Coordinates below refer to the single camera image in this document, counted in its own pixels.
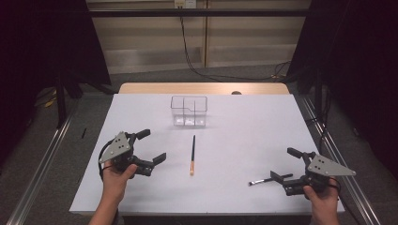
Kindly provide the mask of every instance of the metal rail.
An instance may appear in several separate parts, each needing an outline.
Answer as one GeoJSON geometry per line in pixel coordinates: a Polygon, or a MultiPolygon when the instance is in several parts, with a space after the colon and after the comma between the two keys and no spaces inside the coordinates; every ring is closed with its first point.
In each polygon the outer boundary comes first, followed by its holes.
{"type": "Polygon", "coordinates": [[[338,15],[334,10],[309,9],[215,9],[215,8],[182,8],[182,9],[90,9],[82,10],[41,10],[34,12],[37,16],[62,17],[328,17],[338,15]]]}
{"type": "MultiPolygon", "coordinates": [[[[314,112],[314,105],[311,102],[309,97],[305,97],[303,99],[304,106],[306,110],[308,111],[308,114],[312,118],[316,118],[315,112],[314,112]]],[[[316,130],[318,131],[319,135],[322,136],[322,133],[324,132],[324,125],[322,123],[319,123],[318,121],[315,121],[315,127],[316,130]]],[[[343,166],[346,166],[346,163],[343,159],[343,156],[340,154],[339,149],[337,148],[334,140],[331,138],[330,134],[328,133],[327,130],[324,132],[324,138],[323,142],[325,146],[327,147],[332,159],[338,163],[340,163],[343,166]]],[[[380,224],[380,221],[378,220],[374,209],[372,208],[369,200],[366,198],[365,194],[363,193],[362,189],[360,188],[359,184],[357,183],[357,180],[355,179],[354,176],[344,176],[343,181],[350,192],[352,198],[354,199],[355,204],[357,205],[358,209],[360,210],[360,213],[362,214],[363,219],[365,220],[366,224],[369,225],[374,225],[374,224],[380,224]]]]}
{"type": "Polygon", "coordinates": [[[7,225],[22,225],[30,211],[30,208],[33,205],[33,202],[38,195],[40,187],[46,177],[47,172],[49,171],[53,159],[61,145],[62,140],[65,137],[65,134],[68,131],[71,117],[74,115],[77,109],[77,101],[73,101],[71,104],[70,114],[67,117],[67,120],[62,125],[61,128],[57,129],[52,141],[47,147],[46,153],[44,154],[43,159],[41,160],[38,168],[36,169],[35,174],[33,175],[29,185],[27,186],[23,196],[20,198],[17,206],[9,218],[7,225]]]}

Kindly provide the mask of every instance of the white tabletop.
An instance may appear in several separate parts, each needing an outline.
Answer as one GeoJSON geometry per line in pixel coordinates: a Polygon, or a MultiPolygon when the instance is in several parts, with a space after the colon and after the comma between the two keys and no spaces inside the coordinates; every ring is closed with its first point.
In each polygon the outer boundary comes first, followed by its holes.
{"type": "MultiPolygon", "coordinates": [[[[151,135],[136,141],[134,155],[167,159],[150,177],[128,182],[122,215],[298,215],[310,214],[303,195],[286,196],[276,182],[248,187],[269,171],[304,174],[304,162],[287,147],[317,152],[291,95],[207,95],[205,127],[175,127],[173,95],[115,95],[70,212],[92,215],[102,192],[98,171],[100,149],[119,131],[151,135]],[[196,137],[195,170],[190,176],[192,137],[196,137]]],[[[338,212],[344,211],[339,203],[338,212]]]]}

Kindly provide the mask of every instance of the human hand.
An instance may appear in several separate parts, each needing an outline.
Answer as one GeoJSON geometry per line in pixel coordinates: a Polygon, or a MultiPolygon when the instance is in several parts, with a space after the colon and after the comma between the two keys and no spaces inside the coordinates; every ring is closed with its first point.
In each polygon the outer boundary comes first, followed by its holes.
{"type": "Polygon", "coordinates": [[[103,190],[90,225],[113,224],[118,205],[123,200],[127,181],[137,170],[136,165],[130,165],[124,172],[119,172],[111,161],[106,161],[103,168],[103,190]]]}
{"type": "MultiPolygon", "coordinates": [[[[333,186],[337,185],[334,178],[330,178],[329,183],[333,186]]],[[[339,224],[339,219],[337,218],[337,200],[339,193],[336,188],[327,187],[323,193],[316,193],[310,186],[304,186],[303,189],[312,203],[314,224],[339,224]]]]}
{"type": "Polygon", "coordinates": [[[127,181],[137,170],[130,165],[123,173],[119,172],[110,160],[104,163],[102,199],[119,204],[124,197],[127,181]]]}

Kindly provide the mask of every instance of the clear plastic container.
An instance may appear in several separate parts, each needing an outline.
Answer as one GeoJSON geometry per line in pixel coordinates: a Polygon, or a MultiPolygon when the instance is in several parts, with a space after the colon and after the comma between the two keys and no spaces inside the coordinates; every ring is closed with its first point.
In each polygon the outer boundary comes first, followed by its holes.
{"type": "Polygon", "coordinates": [[[175,126],[205,126],[207,97],[174,96],[171,109],[175,126]]]}

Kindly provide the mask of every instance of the electrical outlet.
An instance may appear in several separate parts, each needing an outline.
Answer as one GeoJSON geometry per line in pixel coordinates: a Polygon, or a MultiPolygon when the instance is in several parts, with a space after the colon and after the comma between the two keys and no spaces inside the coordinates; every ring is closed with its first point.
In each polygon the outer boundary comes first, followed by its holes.
{"type": "Polygon", "coordinates": [[[196,8],[196,0],[186,0],[185,8],[196,8]]]}
{"type": "Polygon", "coordinates": [[[185,8],[185,0],[175,0],[175,8],[185,8]]]}

